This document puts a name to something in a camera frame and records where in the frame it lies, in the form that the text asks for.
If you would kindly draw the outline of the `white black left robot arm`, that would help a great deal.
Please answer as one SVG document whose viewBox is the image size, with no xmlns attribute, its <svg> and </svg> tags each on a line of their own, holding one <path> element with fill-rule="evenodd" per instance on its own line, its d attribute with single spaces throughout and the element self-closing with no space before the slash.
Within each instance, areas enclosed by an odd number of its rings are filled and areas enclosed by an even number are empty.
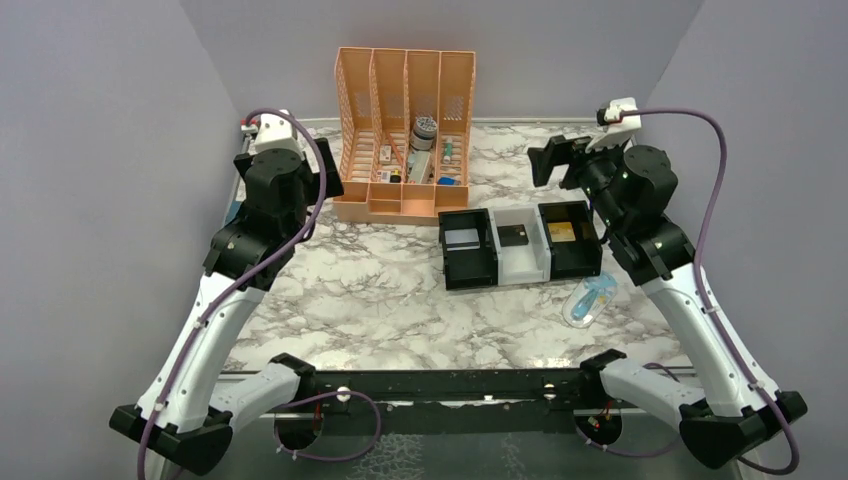
<svg viewBox="0 0 848 480">
<path fill-rule="evenodd" d="M 324 200 L 344 192 L 328 141 L 316 139 L 314 151 L 318 172 L 295 144 L 235 157 L 246 197 L 212 237 L 177 343 L 142 397 L 117 407 L 109 420 L 139 443 L 138 478 L 145 478 L 151 452 L 180 471 L 206 475 L 241 428 L 275 406 L 298 411 L 313 401 L 314 367 L 289 354 L 234 386 L 215 385 L 242 327 L 296 244 L 311 236 Z"/>
</svg>

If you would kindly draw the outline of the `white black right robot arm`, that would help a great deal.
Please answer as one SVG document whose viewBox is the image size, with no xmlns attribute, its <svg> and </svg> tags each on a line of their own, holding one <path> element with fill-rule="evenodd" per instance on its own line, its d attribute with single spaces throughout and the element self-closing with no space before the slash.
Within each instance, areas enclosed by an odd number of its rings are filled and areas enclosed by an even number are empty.
<svg viewBox="0 0 848 480">
<path fill-rule="evenodd" d="M 632 404 L 673 427 L 702 465 L 718 469 L 806 414 L 796 391 L 780 389 L 745 349 L 712 295 L 696 250 L 665 214 L 678 184 L 666 153 L 651 146 L 590 151 L 585 137 L 551 137 L 527 154 L 536 186 L 565 166 L 561 187 L 582 191 L 609 233 L 615 261 L 659 309 L 692 362 L 687 389 L 623 353 L 584 360 L 579 398 L 590 407 Z"/>
</svg>

